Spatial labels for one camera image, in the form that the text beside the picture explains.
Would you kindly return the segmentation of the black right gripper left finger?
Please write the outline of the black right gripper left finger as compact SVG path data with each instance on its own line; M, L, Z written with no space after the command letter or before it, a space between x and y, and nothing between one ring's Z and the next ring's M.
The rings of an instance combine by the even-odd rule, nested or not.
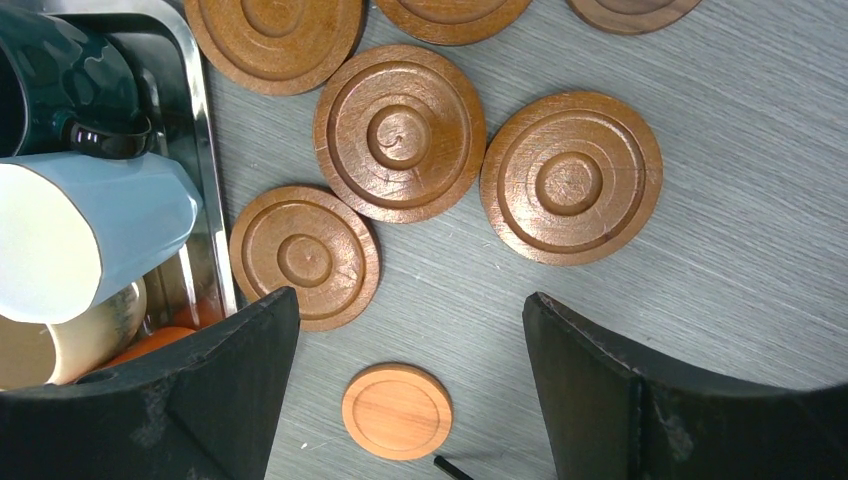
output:
M300 332L284 287L70 385L1 396L5 479L261 479Z

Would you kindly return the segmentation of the ringed wooden coaster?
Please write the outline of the ringed wooden coaster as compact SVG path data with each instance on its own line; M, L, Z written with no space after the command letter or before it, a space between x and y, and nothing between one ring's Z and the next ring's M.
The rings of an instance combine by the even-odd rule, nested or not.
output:
M406 34L427 43L477 43L509 27L531 0L377 0L382 13Z
M588 91L540 98L486 151L481 202L497 236L547 265L601 260L633 240L659 201L663 156L647 121Z
M190 0L184 12L207 60L236 84L291 96L319 87L355 50L359 0Z
M317 185L277 187L249 202L232 226L229 256L248 301L293 288L307 331L355 320L375 297L381 276L373 227Z
M313 144L331 190L374 220L438 216L476 181L487 128L478 93L448 58L392 44L346 61L327 81Z

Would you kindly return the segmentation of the orange translucent cup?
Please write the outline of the orange translucent cup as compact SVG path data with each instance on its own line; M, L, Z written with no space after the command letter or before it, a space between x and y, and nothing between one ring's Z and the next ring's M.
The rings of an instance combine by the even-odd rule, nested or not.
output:
M110 368L144 356L185 338L195 331L211 326L225 317L226 315L210 299L204 299L196 304L186 306L174 314L170 324L160 327L151 335L138 340L125 352L103 364L101 369Z

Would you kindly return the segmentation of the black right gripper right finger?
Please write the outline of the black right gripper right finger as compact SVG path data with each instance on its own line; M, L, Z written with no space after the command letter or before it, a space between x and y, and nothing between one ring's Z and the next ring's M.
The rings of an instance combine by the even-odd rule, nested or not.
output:
M847 388L718 374L537 292L527 350L561 479L843 479Z

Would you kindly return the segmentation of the light wooden coaster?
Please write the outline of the light wooden coaster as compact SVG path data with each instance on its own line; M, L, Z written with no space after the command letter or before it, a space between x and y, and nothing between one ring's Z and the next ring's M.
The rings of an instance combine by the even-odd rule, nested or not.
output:
M453 426L451 397L427 371L404 363L381 363L355 375L341 401L344 426L367 452L410 461L438 450Z

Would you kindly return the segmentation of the dark walnut coaster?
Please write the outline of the dark walnut coaster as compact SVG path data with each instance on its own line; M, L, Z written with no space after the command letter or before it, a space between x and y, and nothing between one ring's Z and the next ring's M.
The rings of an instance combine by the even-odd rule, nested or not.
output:
M661 30L682 19L701 0L567 0L585 23L618 35Z

